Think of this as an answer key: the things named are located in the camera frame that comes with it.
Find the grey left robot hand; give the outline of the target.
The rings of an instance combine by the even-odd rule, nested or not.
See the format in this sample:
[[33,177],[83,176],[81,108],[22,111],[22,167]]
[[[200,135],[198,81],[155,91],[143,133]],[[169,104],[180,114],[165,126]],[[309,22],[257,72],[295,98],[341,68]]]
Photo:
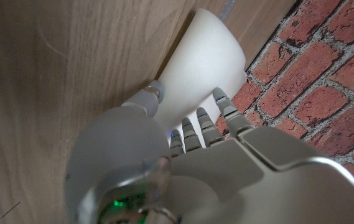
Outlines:
[[167,137],[154,115],[164,87],[145,89],[89,124],[65,172],[70,223],[354,223],[354,176],[285,132],[255,128],[225,92],[212,95],[231,130],[204,108]]

